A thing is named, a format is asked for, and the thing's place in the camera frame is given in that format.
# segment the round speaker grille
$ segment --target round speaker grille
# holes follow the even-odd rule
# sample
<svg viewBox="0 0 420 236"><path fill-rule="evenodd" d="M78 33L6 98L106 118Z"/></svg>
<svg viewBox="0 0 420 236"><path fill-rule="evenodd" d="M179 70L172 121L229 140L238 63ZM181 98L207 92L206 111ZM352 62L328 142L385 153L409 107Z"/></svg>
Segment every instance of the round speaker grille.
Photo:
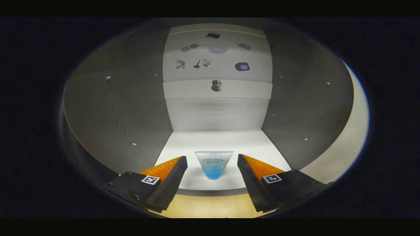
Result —
<svg viewBox="0 0 420 236"><path fill-rule="evenodd" d="M228 51L228 48L220 44L215 44L209 46L208 50L214 54L225 54Z"/></svg>

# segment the black background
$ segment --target black background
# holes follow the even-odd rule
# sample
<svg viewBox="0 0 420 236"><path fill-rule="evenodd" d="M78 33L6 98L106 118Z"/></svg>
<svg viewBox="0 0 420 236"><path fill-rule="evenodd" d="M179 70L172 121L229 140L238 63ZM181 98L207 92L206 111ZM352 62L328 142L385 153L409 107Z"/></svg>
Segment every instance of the black background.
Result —
<svg viewBox="0 0 420 236"><path fill-rule="evenodd" d="M87 55L141 18L0 18L3 218L131 218L92 188L59 148L58 102ZM418 18L285 18L343 58L371 106L359 161L288 218L418 218Z"/></svg>

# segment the gray side wall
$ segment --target gray side wall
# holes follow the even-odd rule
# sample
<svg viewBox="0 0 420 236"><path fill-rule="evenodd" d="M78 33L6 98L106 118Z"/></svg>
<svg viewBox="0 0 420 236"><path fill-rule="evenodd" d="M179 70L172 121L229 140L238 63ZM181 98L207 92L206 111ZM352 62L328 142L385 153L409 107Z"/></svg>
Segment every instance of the gray side wall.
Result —
<svg viewBox="0 0 420 236"><path fill-rule="evenodd" d="M115 38L86 58L66 84L72 132L117 173L152 167L172 133L162 84L169 29L149 21Z"/></svg>
<svg viewBox="0 0 420 236"><path fill-rule="evenodd" d="M273 92L262 130L290 167L300 170L343 130L352 110L353 84L340 58L297 30L278 29L266 30Z"/></svg>

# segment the wooden floor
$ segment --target wooden floor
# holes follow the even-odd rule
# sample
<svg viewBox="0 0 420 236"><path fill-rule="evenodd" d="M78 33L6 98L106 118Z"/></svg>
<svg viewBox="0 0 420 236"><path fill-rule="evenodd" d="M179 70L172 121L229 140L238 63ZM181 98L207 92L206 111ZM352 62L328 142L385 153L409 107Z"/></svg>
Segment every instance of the wooden floor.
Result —
<svg viewBox="0 0 420 236"><path fill-rule="evenodd" d="M150 212L168 218L255 218L273 211L257 212L249 194L223 197L176 194L166 211L162 211L162 213Z"/></svg>

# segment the square device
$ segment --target square device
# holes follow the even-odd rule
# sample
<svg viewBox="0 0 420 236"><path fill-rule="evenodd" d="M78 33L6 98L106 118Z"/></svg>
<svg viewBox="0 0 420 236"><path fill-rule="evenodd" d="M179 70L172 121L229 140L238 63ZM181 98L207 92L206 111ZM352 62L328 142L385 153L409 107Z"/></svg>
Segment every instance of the square device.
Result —
<svg viewBox="0 0 420 236"><path fill-rule="evenodd" d="M246 62L239 62L235 65L237 71L249 71L249 65Z"/></svg>

